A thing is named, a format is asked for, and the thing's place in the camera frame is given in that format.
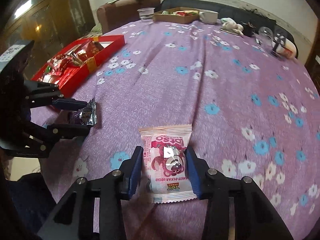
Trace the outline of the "dark purple snack packet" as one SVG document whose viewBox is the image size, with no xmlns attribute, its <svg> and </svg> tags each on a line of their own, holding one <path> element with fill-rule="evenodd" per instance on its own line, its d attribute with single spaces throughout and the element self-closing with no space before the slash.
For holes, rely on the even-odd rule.
<svg viewBox="0 0 320 240">
<path fill-rule="evenodd" d="M 69 114 L 69 123 L 73 125 L 94 126 L 97 122 L 95 98 L 92 98 L 84 108 Z"/>
</svg>

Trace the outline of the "pink Lotso snack packet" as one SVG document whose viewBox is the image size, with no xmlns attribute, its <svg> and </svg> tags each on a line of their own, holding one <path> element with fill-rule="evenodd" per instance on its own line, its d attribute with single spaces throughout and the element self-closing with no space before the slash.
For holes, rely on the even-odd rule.
<svg viewBox="0 0 320 240">
<path fill-rule="evenodd" d="M 195 199 L 184 153 L 192 125 L 141 128 L 139 133 L 144 144 L 141 191 L 145 198 L 156 204 Z"/>
</svg>

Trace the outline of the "green snack packet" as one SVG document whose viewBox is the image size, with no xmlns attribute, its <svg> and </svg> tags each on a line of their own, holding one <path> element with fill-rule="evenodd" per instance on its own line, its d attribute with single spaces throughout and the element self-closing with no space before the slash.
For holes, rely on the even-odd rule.
<svg viewBox="0 0 320 240">
<path fill-rule="evenodd" d="M 55 69 L 51 66 L 47 66 L 44 75 L 53 75 L 55 73 Z"/>
</svg>

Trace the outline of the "red gift box tray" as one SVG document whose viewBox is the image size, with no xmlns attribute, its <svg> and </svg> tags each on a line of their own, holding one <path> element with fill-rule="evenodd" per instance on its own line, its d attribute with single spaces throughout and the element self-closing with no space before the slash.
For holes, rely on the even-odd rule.
<svg viewBox="0 0 320 240">
<path fill-rule="evenodd" d="M 79 57 L 77 52 L 81 45 L 88 41 L 99 42 L 103 50 L 93 57 L 84 59 Z M 49 59 L 31 79 L 57 85 L 61 93 L 70 98 L 91 74 L 124 45 L 124 35 L 96 36 L 76 40 Z M 55 69 L 53 75 L 44 75 L 47 66 Z"/>
</svg>

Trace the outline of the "red gold snack packet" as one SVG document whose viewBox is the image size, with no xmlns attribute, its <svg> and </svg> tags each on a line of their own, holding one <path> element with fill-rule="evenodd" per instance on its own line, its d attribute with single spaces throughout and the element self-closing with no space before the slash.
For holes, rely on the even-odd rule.
<svg viewBox="0 0 320 240">
<path fill-rule="evenodd" d="M 79 57 L 88 59 L 103 50 L 103 46 L 99 42 L 88 41 L 81 45 L 80 50 L 77 52 Z"/>
</svg>

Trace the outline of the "purple floral tablecloth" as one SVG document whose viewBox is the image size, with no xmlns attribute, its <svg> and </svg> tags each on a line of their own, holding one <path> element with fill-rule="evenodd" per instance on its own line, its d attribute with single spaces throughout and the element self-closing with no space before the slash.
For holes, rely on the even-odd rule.
<svg viewBox="0 0 320 240">
<path fill-rule="evenodd" d="M 319 219 L 319 94 L 304 66 L 198 21 L 113 34 L 125 46 L 74 94 L 96 100 L 97 126 L 41 160 L 53 198 L 118 168 L 142 144 L 140 128 L 190 124 L 196 154 L 225 176 L 252 177 L 304 239 Z"/>
</svg>

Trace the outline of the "wooden cabinet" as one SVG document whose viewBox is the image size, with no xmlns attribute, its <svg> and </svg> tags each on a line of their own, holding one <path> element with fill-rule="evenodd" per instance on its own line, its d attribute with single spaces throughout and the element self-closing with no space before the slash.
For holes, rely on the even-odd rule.
<svg viewBox="0 0 320 240">
<path fill-rule="evenodd" d="M 94 27 L 89 0 L 23 0 L 1 31 L 1 52 L 18 40 L 34 46 L 23 75 L 33 75 L 56 53 Z"/>
</svg>

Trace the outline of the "clear plastic cup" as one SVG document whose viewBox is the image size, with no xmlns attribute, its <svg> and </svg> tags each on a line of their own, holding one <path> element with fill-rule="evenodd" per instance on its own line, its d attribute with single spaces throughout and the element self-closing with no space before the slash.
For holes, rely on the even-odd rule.
<svg viewBox="0 0 320 240">
<path fill-rule="evenodd" d="M 139 18 L 142 22 L 150 23 L 153 22 L 155 8 L 149 7 L 149 8 L 140 8 L 137 10 Z"/>
</svg>

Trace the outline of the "brown cardboard snack box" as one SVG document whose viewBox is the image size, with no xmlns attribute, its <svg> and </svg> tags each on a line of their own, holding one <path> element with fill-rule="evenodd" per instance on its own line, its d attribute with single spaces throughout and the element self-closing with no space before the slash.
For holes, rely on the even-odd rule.
<svg viewBox="0 0 320 240">
<path fill-rule="evenodd" d="M 164 9 L 154 13 L 153 19 L 156 22 L 170 22 L 178 24 L 189 24 L 199 20 L 199 9 L 177 7 Z"/>
</svg>

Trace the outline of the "white crumpled tissue pile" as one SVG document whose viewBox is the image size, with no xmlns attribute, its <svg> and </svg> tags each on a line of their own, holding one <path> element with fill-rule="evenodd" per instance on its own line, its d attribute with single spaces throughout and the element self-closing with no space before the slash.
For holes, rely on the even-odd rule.
<svg viewBox="0 0 320 240">
<path fill-rule="evenodd" d="M 244 27 L 229 17 L 221 18 L 222 29 L 243 36 Z"/>
</svg>

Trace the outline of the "clear glass jar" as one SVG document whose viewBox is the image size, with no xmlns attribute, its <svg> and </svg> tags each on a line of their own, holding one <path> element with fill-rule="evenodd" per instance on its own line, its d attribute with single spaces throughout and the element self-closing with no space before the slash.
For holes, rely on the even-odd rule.
<svg viewBox="0 0 320 240">
<path fill-rule="evenodd" d="M 264 49 L 272 48 L 273 32 L 268 27 L 261 27 L 258 30 L 258 39 Z"/>
</svg>

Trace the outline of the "white ceramic mug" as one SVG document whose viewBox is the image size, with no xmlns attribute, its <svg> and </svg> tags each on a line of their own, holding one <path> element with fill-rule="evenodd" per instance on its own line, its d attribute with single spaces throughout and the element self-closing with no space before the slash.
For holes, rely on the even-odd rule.
<svg viewBox="0 0 320 240">
<path fill-rule="evenodd" d="M 216 24 L 218 19 L 218 12 L 211 10 L 200 10 L 199 19 L 202 23 L 205 24 Z"/>
</svg>

